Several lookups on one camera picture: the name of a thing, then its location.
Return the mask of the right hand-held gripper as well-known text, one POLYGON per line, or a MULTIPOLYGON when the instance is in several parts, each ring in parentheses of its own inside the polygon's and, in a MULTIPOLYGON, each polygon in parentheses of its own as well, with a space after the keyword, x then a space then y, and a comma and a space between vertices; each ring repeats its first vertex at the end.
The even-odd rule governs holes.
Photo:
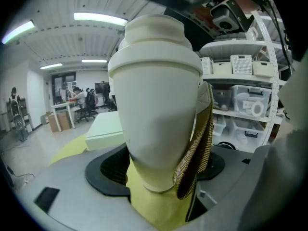
POLYGON ((192 45, 193 51, 200 51, 203 46, 213 42, 221 35, 219 28, 214 25, 211 7, 203 5, 211 0, 148 0, 160 5, 189 5, 189 12, 179 12, 166 8, 168 15, 182 22, 184 34, 192 45))

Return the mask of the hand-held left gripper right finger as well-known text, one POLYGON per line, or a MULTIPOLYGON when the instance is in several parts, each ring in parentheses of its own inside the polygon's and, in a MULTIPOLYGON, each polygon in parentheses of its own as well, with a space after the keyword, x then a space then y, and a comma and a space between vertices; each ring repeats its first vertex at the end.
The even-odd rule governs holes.
POLYGON ((177 231, 244 231, 244 210, 269 149, 266 145, 247 153, 212 147, 210 168, 199 175, 186 225, 177 231))

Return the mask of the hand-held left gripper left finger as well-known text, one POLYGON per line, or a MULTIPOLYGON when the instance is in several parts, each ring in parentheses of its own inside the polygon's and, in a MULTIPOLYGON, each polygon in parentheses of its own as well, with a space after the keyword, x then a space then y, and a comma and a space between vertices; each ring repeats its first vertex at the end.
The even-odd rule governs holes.
POLYGON ((61 159, 18 193, 46 231, 156 231, 132 206, 127 146, 61 159))

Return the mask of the white lidded cup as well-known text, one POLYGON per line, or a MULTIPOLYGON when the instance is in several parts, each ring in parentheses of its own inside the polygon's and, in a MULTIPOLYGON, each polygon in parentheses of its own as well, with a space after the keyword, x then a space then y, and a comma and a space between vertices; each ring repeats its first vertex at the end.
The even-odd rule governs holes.
POLYGON ((172 176, 190 141, 199 72, 181 64, 133 64, 112 71, 116 103, 133 164, 153 192, 172 176))
POLYGON ((195 176, 206 169, 209 161, 213 128, 212 89, 202 81, 201 59, 185 37, 183 23, 170 16, 145 15, 127 23, 118 51, 108 63, 108 75, 113 81, 113 70, 126 65, 149 63, 181 64, 199 72, 192 133, 176 166, 172 176, 173 187, 170 188, 175 190, 177 198, 184 199, 194 189, 195 176))

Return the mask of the black waste bin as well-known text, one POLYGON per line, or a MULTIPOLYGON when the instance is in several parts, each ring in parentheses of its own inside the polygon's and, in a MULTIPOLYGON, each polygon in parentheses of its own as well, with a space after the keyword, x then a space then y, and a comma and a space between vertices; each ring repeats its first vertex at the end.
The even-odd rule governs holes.
POLYGON ((217 144, 213 144, 212 147, 220 147, 224 149, 229 149, 229 150, 236 150, 235 146, 227 141, 221 141, 217 144))

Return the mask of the white curved shelf unit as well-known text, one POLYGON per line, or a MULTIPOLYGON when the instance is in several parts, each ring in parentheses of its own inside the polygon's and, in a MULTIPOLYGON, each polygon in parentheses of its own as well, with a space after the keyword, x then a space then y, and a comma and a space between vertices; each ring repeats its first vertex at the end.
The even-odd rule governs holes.
POLYGON ((228 89, 234 85, 245 85, 271 90, 268 109, 269 121, 265 126, 263 145, 268 144, 275 128, 282 123, 284 112, 280 104, 278 92, 285 82, 281 74, 289 69, 288 57, 291 55, 287 47, 279 40, 276 26, 282 26, 282 20, 273 22, 270 17, 252 12, 254 21, 246 33, 238 33, 234 37, 223 35, 219 40, 209 43, 199 51, 200 58, 210 57, 214 62, 228 62, 231 55, 251 55, 252 60, 273 64, 274 77, 258 77, 254 75, 205 75, 203 80, 211 84, 212 89, 228 89))

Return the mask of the row of white perforated baskets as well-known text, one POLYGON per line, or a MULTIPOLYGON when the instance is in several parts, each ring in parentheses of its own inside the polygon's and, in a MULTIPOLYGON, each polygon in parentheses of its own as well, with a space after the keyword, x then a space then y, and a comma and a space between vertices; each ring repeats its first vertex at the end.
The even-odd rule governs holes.
POLYGON ((210 57, 202 57, 205 75, 254 75, 274 77, 274 66, 270 62, 252 60, 251 55, 231 55, 228 62, 214 62, 210 57))

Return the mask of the round table with green cloth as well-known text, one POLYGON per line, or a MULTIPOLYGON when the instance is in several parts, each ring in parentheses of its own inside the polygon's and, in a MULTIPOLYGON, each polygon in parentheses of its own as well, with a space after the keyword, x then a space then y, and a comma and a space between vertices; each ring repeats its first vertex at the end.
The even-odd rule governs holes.
POLYGON ((176 197, 174 189, 160 194, 150 192, 143 186, 132 161, 127 176, 132 206, 155 228, 160 231, 171 231, 186 224, 191 194, 180 200, 176 197))

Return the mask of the brown cardboard box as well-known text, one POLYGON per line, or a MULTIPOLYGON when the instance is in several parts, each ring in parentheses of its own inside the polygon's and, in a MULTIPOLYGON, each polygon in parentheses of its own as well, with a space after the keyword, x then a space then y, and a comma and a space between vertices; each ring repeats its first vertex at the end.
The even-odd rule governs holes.
POLYGON ((57 117, 61 130, 68 130, 71 128, 71 123, 67 112, 58 113, 57 117))
POLYGON ((51 128, 51 131, 53 133, 59 132, 59 129, 58 129, 58 126, 57 126, 57 123, 56 123, 56 119, 55 119, 53 114, 48 116, 48 121, 49 121, 49 125, 50 125, 50 128, 51 128))

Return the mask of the pale green flat box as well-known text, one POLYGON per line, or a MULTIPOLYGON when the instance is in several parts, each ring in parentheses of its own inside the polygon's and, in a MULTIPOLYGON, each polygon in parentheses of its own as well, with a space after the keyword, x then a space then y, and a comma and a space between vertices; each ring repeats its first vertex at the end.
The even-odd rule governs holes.
POLYGON ((117 147, 124 142, 118 111, 99 113, 85 136, 89 151, 117 147))

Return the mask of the stack of clear storage boxes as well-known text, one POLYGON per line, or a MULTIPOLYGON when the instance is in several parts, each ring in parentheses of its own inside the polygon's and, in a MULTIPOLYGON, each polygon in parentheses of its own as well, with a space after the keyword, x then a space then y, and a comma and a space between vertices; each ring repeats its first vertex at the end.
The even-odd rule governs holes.
POLYGON ((271 90, 234 85, 228 89, 212 89, 214 145, 229 144, 233 149, 254 152, 263 145, 266 115, 271 90))

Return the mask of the white office desk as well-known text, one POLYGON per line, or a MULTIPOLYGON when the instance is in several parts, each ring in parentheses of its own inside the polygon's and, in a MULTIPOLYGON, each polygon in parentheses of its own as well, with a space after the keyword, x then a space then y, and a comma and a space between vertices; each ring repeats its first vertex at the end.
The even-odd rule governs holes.
POLYGON ((70 106, 72 106, 75 103, 76 102, 65 102, 65 103, 56 104, 56 105, 52 105, 51 106, 51 109, 53 111, 53 115, 54 115, 54 118, 55 118, 55 121, 56 121, 56 125, 57 125, 57 128, 58 128, 59 132, 62 132, 62 129, 61 129, 58 117, 57 117, 56 109, 63 108, 63 107, 65 107, 67 109, 67 112, 68 112, 68 115, 69 115, 69 119, 70 119, 72 128, 75 129, 74 119, 72 117, 72 112, 71 112, 71 108, 70 108, 70 106))

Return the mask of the black office chair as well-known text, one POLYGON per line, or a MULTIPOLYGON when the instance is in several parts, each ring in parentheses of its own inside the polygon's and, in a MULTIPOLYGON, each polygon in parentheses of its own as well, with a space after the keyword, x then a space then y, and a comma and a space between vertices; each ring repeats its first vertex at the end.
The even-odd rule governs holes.
POLYGON ((86 88, 86 99, 84 106, 78 105, 79 109, 75 111, 77 114, 76 122, 79 123, 82 119, 85 119, 88 122, 88 118, 95 118, 97 115, 96 108, 96 96, 94 94, 94 89, 86 88))

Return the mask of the black framed glass door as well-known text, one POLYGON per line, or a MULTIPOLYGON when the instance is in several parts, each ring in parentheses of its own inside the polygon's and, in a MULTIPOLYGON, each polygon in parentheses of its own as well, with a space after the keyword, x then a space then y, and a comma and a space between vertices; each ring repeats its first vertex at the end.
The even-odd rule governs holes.
POLYGON ((51 90, 53 104, 68 101, 76 87, 76 72, 60 73, 51 76, 51 90))

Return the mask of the black wall monitor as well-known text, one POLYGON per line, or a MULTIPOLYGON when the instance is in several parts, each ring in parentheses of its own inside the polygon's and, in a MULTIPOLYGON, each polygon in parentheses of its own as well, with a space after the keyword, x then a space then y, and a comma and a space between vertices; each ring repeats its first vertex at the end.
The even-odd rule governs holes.
POLYGON ((109 93, 110 93, 110 84, 109 84, 109 82, 95 83, 95 92, 97 94, 109 95, 109 93))

